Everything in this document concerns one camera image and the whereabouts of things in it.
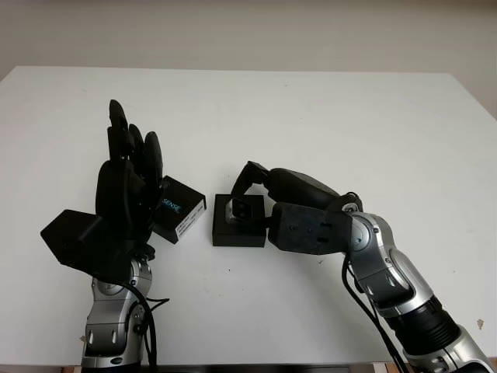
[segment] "small black box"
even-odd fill
[[[154,214],[154,232],[177,243],[206,210],[207,205],[203,194],[172,177],[166,176],[164,180],[169,186],[165,190],[161,207]]]
[[[263,226],[226,222],[226,204],[231,198],[229,194],[216,194],[212,244],[214,246],[264,247],[266,228]],[[264,219],[266,212],[263,196],[246,195],[238,198],[252,207],[252,219]]]

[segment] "white table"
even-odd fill
[[[149,295],[172,299],[155,313],[159,364],[389,359],[342,288],[341,255],[211,245],[214,194],[249,159],[359,193],[497,354],[497,123],[451,76],[25,67],[0,83],[0,364],[80,361],[90,279],[39,232],[65,208],[94,212],[110,99],[158,133],[165,173],[207,196],[177,245],[151,238]]]

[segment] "wall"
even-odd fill
[[[0,2],[16,65],[449,72],[497,115],[497,1]]]

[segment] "box label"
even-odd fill
[[[182,235],[188,230],[189,227],[198,219],[199,216],[205,211],[203,206],[203,200],[201,200],[197,206],[182,220],[181,223],[176,227],[176,235],[178,239],[181,238]]]

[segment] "robotic hand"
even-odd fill
[[[143,141],[115,100],[109,114],[110,157],[99,172],[96,214],[65,210],[41,236],[61,264],[93,276],[82,370],[140,371],[145,341],[154,371],[155,324],[147,300],[160,305],[168,299],[145,299],[152,282],[148,261],[155,257],[147,241],[167,183],[157,135]]]
[[[377,315],[394,330],[407,361],[416,371],[497,372],[467,331],[443,309],[407,256],[395,247],[388,223],[363,212],[357,194],[340,196],[302,173],[288,169],[268,171],[248,162],[233,186],[233,200],[228,206],[243,204],[237,197],[253,183],[263,184],[276,201],[266,226],[268,239],[278,249],[314,255],[345,254],[343,283],[378,328],[400,372],[408,370]],[[227,221],[250,224],[250,219],[244,218],[250,214],[236,214],[236,210],[227,208]],[[373,312],[349,286],[348,271],[357,290],[368,297]]]

